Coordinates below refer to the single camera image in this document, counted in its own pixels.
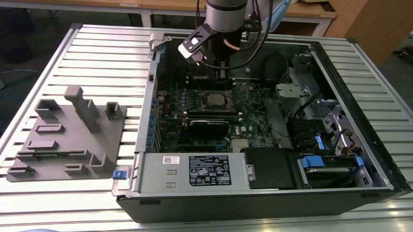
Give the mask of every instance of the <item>black side panel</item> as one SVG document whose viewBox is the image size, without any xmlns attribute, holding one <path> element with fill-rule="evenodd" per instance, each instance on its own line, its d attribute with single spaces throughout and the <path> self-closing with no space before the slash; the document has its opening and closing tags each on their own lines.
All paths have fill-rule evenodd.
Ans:
<svg viewBox="0 0 413 232">
<path fill-rule="evenodd" d="M 338 215 L 393 195 L 390 191 L 365 192 L 239 197 L 226 195 L 143 200 L 117 197 L 116 202 L 137 223 L 217 221 Z"/>
</svg>

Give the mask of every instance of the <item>black cable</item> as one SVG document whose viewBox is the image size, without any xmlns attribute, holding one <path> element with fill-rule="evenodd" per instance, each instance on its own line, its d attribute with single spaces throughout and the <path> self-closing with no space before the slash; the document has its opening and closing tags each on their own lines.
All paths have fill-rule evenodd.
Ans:
<svg viewBox="0 0 413 232">
<path fill-rule="evenodd" d="M 288 139 L 291 138 L 290 136 L 286 136 L 286 135 L 280 134 L 280 133 L 274 129 L 272 124 L 268 124 L 268 126 L 270 126 L 271 130 L 272 130 L 279 136 L 286 137 L 286 138 L 288 138 Z"/>
<path fill-rule="evenodd" d="M 271 25 L 271 20 L 272 20 L 272 0 L 270 0 L 270 5 L 268 5 L 268 22 L 267 22 L 267 26 L 266 26 L 266 29 L 264 29 L 264 34 L 263 34 L 263 38 L 258 44 L 258 47 L 251 55 L 251 57 L 247 59 L 247 61 L 240 64 L 240 65 L 236 65 L 236 66 L 232 66 L 232 67 L 219 67 L 219 66 L 213 66 L 213 65 L 209 65 L 207 63 L 204 63 L 204 66 L 212 68 L 212 69 L 217 69 L 217 70 L 231 70 L 231 69 L 238 69 L 238 68 L 242 68 L 244 65 L 247 65 L 254 57 L 256 56 L 262 46 L 263 46 L 263 42 L 266 40 L 266 37 L 268 36 L 268 32 L 270 32 L 270 25 Z"/>
<path fill-rule="evenodd" d="M 336 135 L 336 138 L 335 138 L 335 141 L 334 141 L 334 144 L 332 144 L 332 146 L 331 146 L 331 151 L 330 151 L 330 154 L 328 154 L 330 156 L 334 155 L 334 153 L 335 153 L 335 147 L 336 147 L 336 144 L 338 144 L 340 135 L 342 135 L 342 133 L 344 133 L 347 130 L 348 130 L 348 129 L 343 128 L 343 129 L 339 131 L 339 133 L 338 133 L 338 135 Z"/>
<path fill-rule="evenodd" d="M 264 67 L 266 67 L 266 64 L 267 64 L 270 57 L 274 56 L 274 55 L 279 56 L 283 59 L 283 62 L 284 62 L 284 72 L 283 73 L 288 73 L 288 68 L 290 68 L 288 61 L 287 61 L 286 57 L 283 56 L 283 54 L 280 54 L 278 51 L 274 51 L 263 57 L 262 62 L 260 62 L 259 70 L 260 70 L 260 77 L 263 79 L 266 79 L 266 77 L 264 77 Z"/>
<path fill-rule="evenodd" d="M 197 28 L 199 0 L 196 0 L 195 29 Z"/>
<path fill-rule="evenodd" d="M 258 19 L 259 19 L 259 25 L 260 25 L 259 27 L 262 28 L 262 21 L 260 21 L 260 12 L 259 12 L 259 7 L 258 7 L 258 0 L 252 0 L 252 6 L 254 6 L 254 12 L 252 12 L 252 13 L 256 13 L 256 16 L 258 16 Z M 240 52 L 244 52 L 244 51 L 251 50 L 251 48 L 255 47 L 255 45 L 256 45 L 256 43 L 258 43 L 259 37 L 260 37 L 260 31 L 258 31 L 258 33 L 256 33 L 255 41 L 250 44 L 248 47 L 240 48 L 239 51 L 240 51 Z"/>
<path fill-rule="evenodd" d="M 306 101 L 306 103 L 298 108 L 298 110 L 295 111 L 295 113 L 292 114 L 291 118 L 295 118 L 296 114 L 299 113 L 300 110 L 303 110 L 308 104 L 311 104 L 311 102 L 315 100 L 315 98 L 319 96 L 320 94 L 320 90 L 308 98 L 308 100 Z"/>
</svg>

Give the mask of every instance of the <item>aluminum extrusion table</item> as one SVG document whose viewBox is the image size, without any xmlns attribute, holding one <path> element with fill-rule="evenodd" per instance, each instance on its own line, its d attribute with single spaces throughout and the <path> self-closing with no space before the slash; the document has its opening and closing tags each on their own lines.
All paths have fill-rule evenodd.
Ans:
<svg viewBox="0 0 413 232">
<path fill-rule="evenodd" d="M 137 224 L 111 194 L 113 181 L 68 180 L 9 183 L 8 167 L 36 120 L 38 99 L 66 103 L 69 85 L 80 85 L 95 104 L 128 107 L 117 165 L 131 165 L 145 78 L 148 40 L 153 31 L 188 34 L 189 30 L 82 25 L 69 29 L 12 123 L 0 139 L 0 231 L 399 231 L 413 230 L 413 195 L 374 203 L 328 217 L 278 218 L 203 223 Z M 413 112 L 356 44 L 344 39 L 276 36 L 316 40 L 323 46 L 363 113 L 410 184 L 413 183 Z M 127 181 L 119 182 L 128 188 Z"/>
</svg>

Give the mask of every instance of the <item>cable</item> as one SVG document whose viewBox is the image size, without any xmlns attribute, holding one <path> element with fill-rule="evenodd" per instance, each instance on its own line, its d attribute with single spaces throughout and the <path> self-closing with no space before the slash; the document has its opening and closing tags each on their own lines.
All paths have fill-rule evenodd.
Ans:
<svg viewBox="0 0 413 232">
<path fill-rule="evenodd" d="M 280 134 L 275 129 L 274 129 L 274 127 L 272 127 L 272 124 L 268 124 L 268 126 L 270 126 L 270 128 L 271 128 L 271 130 L 279 135 L 279 136 L 282 136 L 282 137 L 286 137 L 286 138 L 288 138 L 288 139 L 291 139 L 291 137 L 290 136 L 286 136 L 286 135 L 283 135 L 283 134 Z"/>
<path fill-rule="evenodd" d="M 260 77 L 264 77 L 264 67 L 266 67 L 266 64 L 267 64 L 270 57 L 274 56 L 274 55 L 279 56 L 283 59 L 283 62 L 284 62 L 284 72 L 283 72 L 283 74 L 288 74 L 288 72 L 290 72 L 288 71 L 290 64 L 288 64 L 286 57 L 278 51 L 274 51 L 270 54 L 267 54 L 262 59 L 260 68 L 259 68 L 260 69 Z"/>
<path fill-rule="evenodd" d="M 351 141 L 351 146 L 344 150 L 343 154 L 347 156 L 350 155 L 351 150 L 355 148 L 356 146 L 356 142 L 354 141 L 354 139 L 351 138 L 351 136 L 348 136 L 348 140 Z"/>
<path fill-rule="evenodd" d="M 197 28 L 199 0 L 196 0 L 195 29 Z"/>
<path fill-rule="evenodd" d="M 4 75 L 4 74 L 8 74 L 8 73 L 37 73 L 37 74 L 41 74 L 41 72 L 36 71 L 36 70 L 30 70 L 30 69 L 16 69 L 16 70 L 9 70 L 9 71 L 5 71 L 5 72 L 1 72 L 0 75 Z"/>
<path fill-rule="evenodd" d="M 252 6 L 254 6 L 254 12 L 255 12 L 255 8 L 256 8 L 256 16 L 258 16 L 259 25 L 260 25 L 260 28 L 262 28 L 262 21 L 260 21 L 260 12 L 259 12 L 259 7 L 258 7 L 258 0 L 252 0 Z M 255 38 L 254 42 L 250 44 L 250 46 L 246 47 L 246 48 L 240 48 L 240 49 L 239 49 L 240 52 L 248 51 L 248 50 L 251 50 L 252 47 L 255 47 L 255 45 L 256 45 L 256 43 L 258 43 L 258 40 L 259 40 L 259 36 L 260 36 L 260 31 L 258 31 L 258 33 L 256 33 L 256 38 Z"/>
<path fill-rule="evenodd" d="M 259 52 L 259 50 L 263 46 L 263 42 L 264 42 L 266 37 L 268 36 L 268 32 L 270 32 L 270 25 L 271 25 L 271 20 L 272 20 L 272 0 L 270 0 L 268 2 L 270 2 L 270 5 L 268 5 L 268 22 L 267 22 L 267 26 L 266 26 L 266 29 L 264 29 L 263 38 L 262 38 L 262 40 L 258 44 L 258 47 L 256 47 L 251 57 L 247 59 L 247 61 L 243 64 L 232 66 L 232 67 L 219 67 L 219 66 L 209 65 L 207 63 L 204 63 L 204 66 L 207 66 L 208 68 L 212 68 L 212 69 L 217 69 L 217 70 L 231 70 L 231 69 L 242 68 L 244 65 L 247 65 L 251 62 L 251 60 L 256 56 L 256 54 L 258 54 L 258 52 Z"/>
<path fill-rule="evenodd" d="M 320 90 L 318 90 L 318 92 L 308 98 L 306 103 L 298 108 L 298 110 L 292 114 L 292 118 L 295 118 L 295 116 L 299 113 L 299 111 L 303 110 L 308 106 L 308 104 L 311 104 L 311 102 L 315 100 L 315 98 L 319 96 L 319 94 L 320 94 Z"/>
<path fill-rule="evenodd" d="M 334 153 L 335 153 L 335 147 L 336 147 L 336 144 L 338 144 L 338 141 L 339 141 L 339 137 L 340 137 L 342 133 L 344 133 L 347 130 L 348 130 L 348 129 L 343 128 L 343 129 L 339 131 L 339 133 L 338 133 L 338 135 L 336 135 L 336 138 L 335 138 L 335 141 L 334 141 L 334 145 L 331 146 L 331 151 L 330 151 L 330 154 L 328 154 L 330 156 L 334 155 Z"/>
</svg>

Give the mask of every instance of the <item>metal bracket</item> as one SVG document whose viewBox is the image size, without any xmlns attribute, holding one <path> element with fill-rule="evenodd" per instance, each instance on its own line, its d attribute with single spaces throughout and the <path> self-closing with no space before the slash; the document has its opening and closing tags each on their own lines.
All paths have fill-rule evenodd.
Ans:
<svg viewBox="0 0 413 232">
<path fill-rule="evenodd" d="M 164 42 L 164 33 L 163 32 L 153 32 L 149 34 L 149 51 L 155 52 L 159 49 L 156 47 L 163 44 Z"/>
<path fill-rule="evenodd" d="M 255 181 L 255 172 L 254 172 L 254 165 L 246 165 L 246 176 L 248 181 Z"/>
</svg>

